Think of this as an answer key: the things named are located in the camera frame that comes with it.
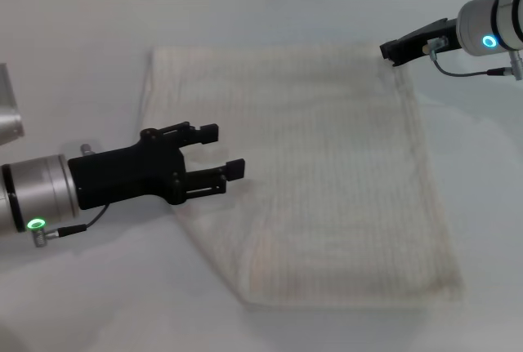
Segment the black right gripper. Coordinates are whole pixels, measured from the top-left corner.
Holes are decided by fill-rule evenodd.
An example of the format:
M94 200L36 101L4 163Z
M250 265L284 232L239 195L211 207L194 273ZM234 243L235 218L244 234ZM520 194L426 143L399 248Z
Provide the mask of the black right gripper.
M382 58L391 60L395 67L422 58L430 53L429 42L432 39L444 39L445 45L438 51L460 50L462 46L457 36L457 20L441 19L399 39L383 43L380 46Z

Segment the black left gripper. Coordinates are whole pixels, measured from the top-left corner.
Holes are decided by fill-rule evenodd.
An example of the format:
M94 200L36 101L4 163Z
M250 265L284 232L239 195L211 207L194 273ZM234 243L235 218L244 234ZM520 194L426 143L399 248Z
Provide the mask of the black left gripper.
M219 126L194 127L189 122L145 129L127 148L68 161L82 210L154 195L169 204L226 192L227 183L244 178L245 160L186 174L180 147L217 142Z

